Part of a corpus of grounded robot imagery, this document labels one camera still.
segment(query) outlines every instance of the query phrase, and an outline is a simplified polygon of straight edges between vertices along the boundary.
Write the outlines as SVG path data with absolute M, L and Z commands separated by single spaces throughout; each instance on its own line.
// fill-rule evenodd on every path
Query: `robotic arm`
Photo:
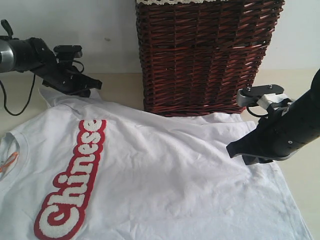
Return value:
M 0 73 L 31 71 L 43 79 L 42 84 L 66 95 L 89 97 L 90 89 L 101 89 L 102 82 L 82 74 L 73 63 L 82 57 L 79 45 L 60 45 L 53 50 L 41 38 L 13 38 L 6 20 L 1 25 L 8 36 L 0 36 Z
M 246 165 L 283 161 L 320 137 L 320 70 L 298 100 L 293 102 L 283 92 L 278 85 L 238 91 L 240 107 L 261 106 L 268 114 L 261 116 L 254 131 L 227 146 L 231 158 L 242 155 Z

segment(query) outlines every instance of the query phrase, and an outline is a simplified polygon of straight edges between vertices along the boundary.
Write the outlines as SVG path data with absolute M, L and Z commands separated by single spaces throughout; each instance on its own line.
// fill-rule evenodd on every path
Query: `white lace trim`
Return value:
M 195 4 L 202 4 L 203 2 L 215 2 L 217 0 L 136 0 L 137 4 L 145 4 L 145 5 L 151 5 L 151 4 L 157 4 L 157 5 L 164 5 L 164 4 L 189 4 L 189 3 L 195 3 Z

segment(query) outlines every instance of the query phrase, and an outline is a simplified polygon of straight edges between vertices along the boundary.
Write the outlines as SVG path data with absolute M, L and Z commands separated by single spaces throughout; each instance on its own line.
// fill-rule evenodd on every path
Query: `brown wicker basket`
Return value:
M 285 1 L 136 1 L 144 109 L 240 113 L 237 90 L 253 84 Z

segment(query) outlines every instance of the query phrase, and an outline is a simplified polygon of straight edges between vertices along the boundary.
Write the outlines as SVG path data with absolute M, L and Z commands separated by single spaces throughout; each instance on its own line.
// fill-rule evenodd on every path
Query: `t-shirt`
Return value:
M 96 94 L 43 89 L 49 109 L 2 139 L 0 239 L 312 239 L 276 163 L 230 159 L 253 122 L 163 117 Z

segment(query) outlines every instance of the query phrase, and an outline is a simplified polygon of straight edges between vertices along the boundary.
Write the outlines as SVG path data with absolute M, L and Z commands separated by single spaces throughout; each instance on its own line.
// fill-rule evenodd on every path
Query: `white table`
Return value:
M 254 85 L 278 84 L 285 88 L 285 93 L 297 99 L 308 89 L 317 69 L 297 70 L 261 70 Z M 132 108 L 143 109 L 143 86 L 141 74 L 91 74 L 103 82 L 100 91 L 106 101 L 117 102 Z M 0 75 L 8 94 L 8 108 L 19 112 L 28 98 L 32 76 Z M 39 95 L 37 88 L 41 80 L 37 79 L 31 103 L 25 113 L 18 117 L 8 115 L 3 109 L 3 96 L 0 93 L 0 136 L 19 124 L 43 112 L 47 105 Z M 242 114 L 244 120 L 258 121 L 247 112 Z M 320 140 L 316 140 L 291 159 L 280 162 L 292 195 L 309 227 L 314 239 L 320 239 Z

